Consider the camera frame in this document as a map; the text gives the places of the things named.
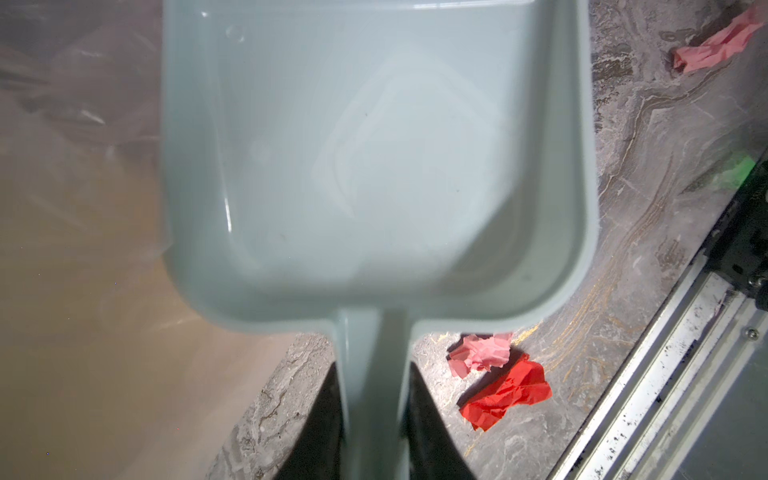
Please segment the crumpled paper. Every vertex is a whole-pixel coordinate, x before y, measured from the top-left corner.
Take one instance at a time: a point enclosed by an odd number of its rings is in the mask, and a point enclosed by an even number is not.
[[[674,67],[685,65],[683,73],[708,68],[727,60],[746,48],[752,34],[765,22],[752,5],[743,14],[735,17],[730,25],[709,37],[699,47],[682,47],[674,51]]]
[[[534,405],[552,397],[544,367],[523,354],[507,375],[485,387],[459,410],[472,427],[487,431],[515,405]]]
[[[449,353],[448,365],[453,376],[465,378],[472,370],[488,371],[492,366],[504,366],[509,361],[511,333],[501,333],[490,338],[467,335],[462,344]]]

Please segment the gray marble floor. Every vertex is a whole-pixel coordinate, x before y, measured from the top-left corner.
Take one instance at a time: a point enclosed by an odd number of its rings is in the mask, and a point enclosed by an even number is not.
[[[768,145],[768,28],[715,68],[670,71],[672,48],[700,41],[739,8],[716,0],[591,3],[598,252],[565,307],[517,332],[518,348],[544,365],[553,398],[474,432],[456,401],[480,375],[454,379],[445,363],[458,333],[434,333],[414,351],[479,480],[546,477],[733,194],[717,174]],[[325,339],[298,336],[208,478],[272,478],[332,361]]]

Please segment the pink crumpled paper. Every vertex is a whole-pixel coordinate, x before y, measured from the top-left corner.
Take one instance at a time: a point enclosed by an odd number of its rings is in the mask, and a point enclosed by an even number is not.
[[[490,370],[492,366],[504,366],[509,361],[511,333],[501,333],[483,339],[467,335],[462,344],[449,353],[448,365],[453,376],[465,378],[472,370]]]
[[[752,34],[765,22],[752,5],[743,14],[735,17],[730,25],[709,37],[699,47],[682,47],[674,51],[674,67],[685,65],[683,73],[707,68],[727,60],[743,51]]]

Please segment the paper scrap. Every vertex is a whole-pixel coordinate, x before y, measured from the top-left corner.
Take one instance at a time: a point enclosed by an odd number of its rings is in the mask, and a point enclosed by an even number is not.
[[[699,47],[682,47],[674,51],[674,67],[685,65],[683,73],[708,68],[743,51],[752,34],[765,22],[752,5],[743,14],[735,17],[730,25],[709,37]]]
[[[487,431],[515,405],[534,405],[552,397],[552,389],[544,379],[544,367],[531,362],[526,353],[507,375],[485,387],[459,410],[472,427]]]
[[[490,370],[492,366],[504,366],[509,361],[511,333],[502,333],[483,339],[467,335],[462,344],[449,353],[448,365],[453,376],[465,378],[472,370]]]

